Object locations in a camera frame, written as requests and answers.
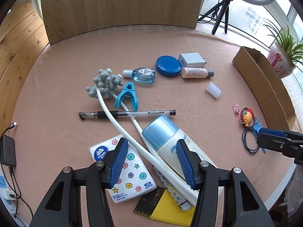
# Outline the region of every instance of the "metal screw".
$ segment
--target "metal screw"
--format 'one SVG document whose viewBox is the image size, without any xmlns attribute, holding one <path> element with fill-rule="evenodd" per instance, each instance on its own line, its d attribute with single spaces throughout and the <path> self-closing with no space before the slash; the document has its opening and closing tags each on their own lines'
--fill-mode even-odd
<svg viewBox="0 0 303 227">
<path fill-rule="evenodd" d="M 239 167 L 235 167 L 235 168 L 234 168 L 234 172 L 235 172 L 235 173 L 240 173 L 240 172 L 241 172 L 241 169 L 240 169 Z"/>
<path fill-rule="evenodd" d="M 201 161 L 200 165 L 202 167 L 208 167 L 209 166 L 209 163 L 207 161 Z"/>
<path fill-rule="evenodd" d="M 104 161 L 103 160 L 96 161 L 96 166 L 103 166 L 103 165 L 104 165 Z"/>
<path fill-rule="evenodd" d="M 64 173 L 69 173 L 71 170 L 72 169 L 69 166 L 63 168 Z"/>
</svg>

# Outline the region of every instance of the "wooden plank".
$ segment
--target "wooden plank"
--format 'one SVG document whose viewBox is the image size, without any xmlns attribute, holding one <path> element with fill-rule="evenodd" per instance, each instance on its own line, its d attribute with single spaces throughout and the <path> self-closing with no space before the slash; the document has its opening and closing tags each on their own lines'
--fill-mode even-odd
<svg viewBox="0 0 303 227">
<path fill-rule="evenodd" d="M 112 26 L 161 24 L 195 28 L 201 0 L 41 0 L 50 44 Z"/>
<path fill-rule="evenodd" d="M 32 12 L 0 42 L 0 79 L 18 50 L 41 25 L 43 21 Z"/>
<path fill-rule="evenodd" d="M 48 43 L 44 25 L 24 43 L 0 80 L 0 130 L 12 122 L 16 102 L 25 79 Z"/>
<path fill-rule="evenodd" d="M 21 4 L 13 6 L 0 25 L 0 42 L 16 25 L 18 25 L 32 12 L 34 12 L 34 8 L 30 1 L 25 1 Z"/>
</svg>

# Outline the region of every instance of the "pink plastic clip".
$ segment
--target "pink plastic clip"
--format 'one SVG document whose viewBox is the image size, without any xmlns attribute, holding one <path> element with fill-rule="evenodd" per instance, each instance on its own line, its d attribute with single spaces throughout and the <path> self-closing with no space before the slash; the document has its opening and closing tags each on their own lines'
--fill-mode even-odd
<svg viewBox="0 0 303 227">
<path fill-rule="evenodd" d="M 239 105 L 234 104 L 234 105 L 232 105 L 232 107 L 234 108 L 234 112 L 236 114 L 236 118 L 237 118 L 239 124 L 242 124 L 242 120 L 241 120 L 241 116 L 240 116 L 240 110 L 239 110 Z"/>
</svg>

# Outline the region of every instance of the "cardboard box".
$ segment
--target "cardboard box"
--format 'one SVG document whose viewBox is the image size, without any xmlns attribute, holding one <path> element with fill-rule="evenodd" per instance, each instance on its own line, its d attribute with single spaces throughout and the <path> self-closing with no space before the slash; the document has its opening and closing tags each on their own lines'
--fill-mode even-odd
<svg viewBox="0 0 303 227">
<path fill-rule="evenodd" d="M 241 47 L 232 62 L 255 95 L 268 128 L 291 130 L 296 120 L 293 104 L 266 57 L 255 49 Z"/>
</svg>

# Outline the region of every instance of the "transparent blue bottle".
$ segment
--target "transparent blue bottle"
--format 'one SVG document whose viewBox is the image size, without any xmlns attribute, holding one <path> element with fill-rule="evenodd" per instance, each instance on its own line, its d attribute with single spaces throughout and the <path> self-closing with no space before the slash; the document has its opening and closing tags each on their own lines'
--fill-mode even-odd
<svg viewBox="0 0 303 227">
<path fill-rule="evenodd" d="M 155 70 L 150 68 L 137 68 L 135 70 L 124 70 L 123 77 L 132 78 L 138 83 L 153 83 L 155 80 Z"/>
</svg>

